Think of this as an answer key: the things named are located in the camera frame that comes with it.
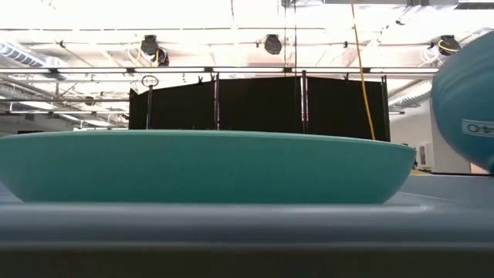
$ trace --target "white wall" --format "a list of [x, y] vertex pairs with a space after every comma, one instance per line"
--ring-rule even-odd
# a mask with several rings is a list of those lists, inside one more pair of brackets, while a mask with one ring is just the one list
[[428, 112], [428, 101], [418, 108], [405, 109], [405, 115], [390, 115], [390, 133], [392, 143], [406, 143], [416, 150], [421, 144], [431, 144], [431, 116]]
[[17, 134], [18, 131], [72, 131], [73, 124], [67, 120], [48, 119], [46, 115], [34, 115], [34, 120], [24, 116], [1, 116], [0, 136]]
[[431, 144], [428, 160], [431, 170], [446, 173], [470, 173], [470, 163], [456, 154], [439, 133], [431, 104], [425, 101], [418, 108], [408, 108], [405, 115], [390, 115], [391, 142], [406, 143], [417, 150], [421, 144]]

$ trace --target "teal bowl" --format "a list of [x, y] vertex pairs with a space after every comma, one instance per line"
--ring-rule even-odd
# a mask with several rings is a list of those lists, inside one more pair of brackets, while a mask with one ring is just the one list
[[0, 182], [24, 202], [373, 204], [403, 185], [410, 147], [234, 131], [0, 137]]

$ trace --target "black curtain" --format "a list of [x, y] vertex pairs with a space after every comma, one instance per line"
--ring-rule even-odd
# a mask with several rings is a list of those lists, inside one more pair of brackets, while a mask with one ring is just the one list
[[[130, 92], [130, 129], [145, 129], [148, 92]], [[215, 84], [204, 82], [153, 90], [152, 129], [215, 129]]]
[[220, 129], [302, 133], [300, 78], [219, 80]]
[[147, 93], [129, 92], [129, 129], [146, 129]]
[[[307, 77], [309, 133], [371, 139], [360, 81]], [[383, 86], [366, 82], [367, 101], [379, 141], [389, 141]]]

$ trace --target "ceiling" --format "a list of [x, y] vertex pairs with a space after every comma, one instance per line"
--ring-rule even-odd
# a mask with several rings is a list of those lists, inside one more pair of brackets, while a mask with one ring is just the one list
[[[170, 56], [170, 66], [358, 66], [350, 5], [304, 6], [304, 1], [299, 8], [284, 9], [279, 0], [15, 0], [2, 3], [0, 42], [43, 57], [51, 66], [153, 66], [139, 54], [145, 35], [157, 36]], [[441, 62], [428, 60], [433, 51], [428, 47], [439, 36], [454, 35], [466, 44], [494, 28], [494, 11], [389, 2], [393, 4], [355, 7], [363, 66], [440, 66], [447, 57], [438, 56]], [[278, 56], [262, 46], [268, 34], [285, 42]], [[24, 65], [0, 56], [0, 66]], [[197, 75], [163, 74], [160, 85], [197, 82]], [[144, 90], [137, 76], [125, 74], [72, 74], [58, 89], [57, 80], [42, 75], [9, 77], [50, 93], [63, 92], [65, 97], [124, 98], [131, 86]], [[413, 82], [388, 80], [388, 92], [396, 94]], [[126, 110], [127, 105], [77, 108]]]

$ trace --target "ball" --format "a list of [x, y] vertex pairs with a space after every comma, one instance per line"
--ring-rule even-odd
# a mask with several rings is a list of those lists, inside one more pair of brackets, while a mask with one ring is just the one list
[[463, 158], [494, 173], [494, 32], [438, 71], [431, 90], [438, 128]]

